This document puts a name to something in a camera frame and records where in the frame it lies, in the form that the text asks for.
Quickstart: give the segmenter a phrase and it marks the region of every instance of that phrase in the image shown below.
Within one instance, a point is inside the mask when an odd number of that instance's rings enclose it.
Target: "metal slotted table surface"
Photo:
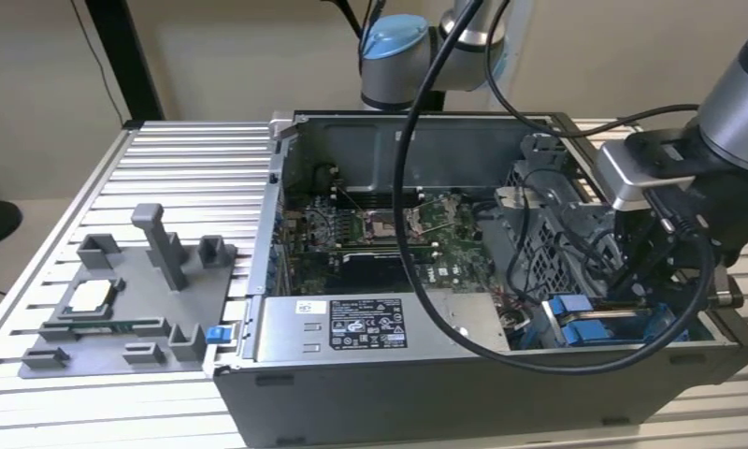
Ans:
[[[592,128],[604,122],[576,124]],[[239,246],[223,321],[240,319],[272,150],[267,124],[147,123],[117,138],[0,305],[0,448],[244,447],[201,372],[23,380],[17,371],[37,337],[32,330],[49,318],[79,267],[75,248],[83,236],[111,232],[121,245],[143,244],[144,234],[129,223],[140,202],[163,203],[167,229],[184,242],[223,234]],[[596,136],[595,147],[632,130]],[[748,247],[731,272],[747,297],[739,312],[748,321]],[[686,391],[639,427],[397,446],[748,447],[748,367],[730,382]]]

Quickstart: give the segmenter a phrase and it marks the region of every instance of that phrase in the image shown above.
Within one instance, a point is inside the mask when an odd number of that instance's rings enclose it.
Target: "blue latch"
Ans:
[[[233,340],[233,329],[224,326],[211,326],[204,334],[204,342],[208,344],[224,344]]]
[[[570,346],[610,341],[610,331],[599,320],[575,321],[563,326],[566,343]]]
[[[555,316],[562,315],[567,311],[592,311],[594,306],[586,295],[555,295],[548,301],[551,312]]]

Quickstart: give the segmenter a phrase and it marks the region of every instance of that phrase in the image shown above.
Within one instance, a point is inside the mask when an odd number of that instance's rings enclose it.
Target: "white wall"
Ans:
[[[363,17],[364,0],[351,2]],[[131,11],[167,116],[263,120],[276,109],[359,109],[356,39],[317,0],[133,0]],[[447,0],[393,0],[385,12],[436,22]],[[488,93],[452,93],[450,109],[484,109]]]
[[[392,0],[387,13],[435,22],[450,4]],[[329,3],[129,5],[169,118],[359,107],[355,37]],[[748,0],[536,0],[511,97],[579,116],[700,101],[747,36]],[[487,109],[488,94],[448,106]],[[68,0],[0,0],[0,197],[73,196],[116,134]]]
[[[510,98],[580,117],[699,103],[747,38],[748,0],[536,0]]]
[[[0,0],[0,197],[73,196],[117,135],[67,0]]]

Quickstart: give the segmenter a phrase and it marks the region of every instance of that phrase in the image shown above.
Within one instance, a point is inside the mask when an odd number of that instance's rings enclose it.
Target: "power supply label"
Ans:
[[[408,347],[401,299],[329,302],[329,345],[335,350]]]

